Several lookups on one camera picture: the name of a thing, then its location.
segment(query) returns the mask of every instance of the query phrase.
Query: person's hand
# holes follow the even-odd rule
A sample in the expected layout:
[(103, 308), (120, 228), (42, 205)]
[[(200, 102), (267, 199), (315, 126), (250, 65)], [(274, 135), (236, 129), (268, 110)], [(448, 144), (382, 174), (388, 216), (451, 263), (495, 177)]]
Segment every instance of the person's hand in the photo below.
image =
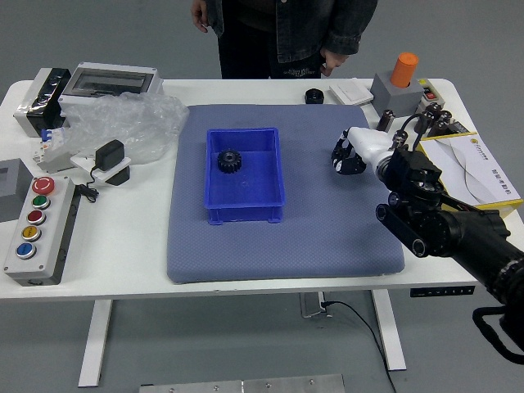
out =
[(207, 33), (209, 22), (207, 20), (207, 4), (205, 0), (193, 0), (191, 5), (191, 16), (193, 24), (202, 33)]
[(326, 59), (326, 65), (320, 66), (320, 72), (326, 76), (331, 75), (332, 71), (344, 64), (344, 61), (349, 57), (349, 55), (339, 55), (328, 51), (325, 47), (320, 49), (320, 55)]

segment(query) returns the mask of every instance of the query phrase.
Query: blue mat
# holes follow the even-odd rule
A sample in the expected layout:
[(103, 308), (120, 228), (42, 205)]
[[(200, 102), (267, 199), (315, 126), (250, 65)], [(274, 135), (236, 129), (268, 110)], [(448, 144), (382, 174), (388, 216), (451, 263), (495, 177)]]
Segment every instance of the blue mat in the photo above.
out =
[[(191, 106), (178, 140), (167, 273), (175, 283), (398, 273), (400, 242), (375, 218), (386, 187), (331, 163), (342, 130), (368, 127), (357, 106)], [(208, 129), (275, 127), (287, 203), (282, 222), (209, 225), (204, 207)]]

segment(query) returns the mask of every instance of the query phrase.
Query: gray floor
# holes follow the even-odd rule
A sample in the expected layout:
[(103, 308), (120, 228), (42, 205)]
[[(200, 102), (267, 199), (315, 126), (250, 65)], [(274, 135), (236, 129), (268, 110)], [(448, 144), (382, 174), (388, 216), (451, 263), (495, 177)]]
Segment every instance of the gray floor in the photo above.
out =
[[(219, 78), (216, 39), (191, 24), (189, 1), (6, 0), (0, 14), (0, 97), (41, 67), (81, 61), (154, 66), (165, 79)], [(400, 52), (416, 76), (451, 80), (524, 196), (521, 119), (524, 2), (382, 0), (361, 50), (333, 77), (373, 77)], [(522, 391), (522, 367), (501, 359), (471, 322), (474, 296), (410, 299), (391, 293), (408, 364), (398, 391)], [(332, 293), (373, 326), (367, 292)], [(92, 302), (1, 304), (0, 391), (76, 391)], [(100, 392), (239, 378), (342, 373), (346, 391), (390, 391), (371, 336), (349, 310), (304, 320), (297, 295), (115, 303)]]

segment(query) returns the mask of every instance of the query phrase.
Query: plastic bag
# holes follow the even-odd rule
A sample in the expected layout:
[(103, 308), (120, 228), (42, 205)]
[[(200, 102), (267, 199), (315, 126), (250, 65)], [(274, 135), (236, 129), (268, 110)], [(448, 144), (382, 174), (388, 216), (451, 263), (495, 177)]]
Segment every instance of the plastic bag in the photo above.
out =
[(132, 164), (146, 164), (159, 160), (174, 145), (188, 115), (178, 98), (161, 94), (99, 97), (65, 113), (70, 128), (52, 131), (52, 145), (43, 159), (51, 161), (65, 153), (93, 156), (99, 147), (118, 139)]

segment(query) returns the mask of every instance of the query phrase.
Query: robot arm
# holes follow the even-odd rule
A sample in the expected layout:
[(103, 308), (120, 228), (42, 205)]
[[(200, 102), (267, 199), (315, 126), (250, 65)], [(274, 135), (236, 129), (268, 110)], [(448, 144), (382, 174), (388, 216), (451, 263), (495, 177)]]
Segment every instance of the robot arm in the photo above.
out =
[(417, 257), (456, 260), (504, 305), (478, 309), (473, 319), (500, 354), (524, 364), (524, 355), (507, 350), (482, 319), (502, 314), (501, 327), (524, 350), (524, 252), (506, 240), (510, 232), (497, 210), (479, 210), (446, 195), (439, 182), (440, 169), (422, 152), (409, 151), (404, 144), (404, 127), (412, 118), (406, 120), (393, 143), (377, 130), (346, 130), (342, 134), (346, 140), (339, 140), (332, 153), (333, 164), (340, 169), (349, 167), (351, 161), (351, 165), (362, 161), (360, 168), (364, 169), (370, 165), (391, 191), (388, 203), (377, 206), (378, 220)]

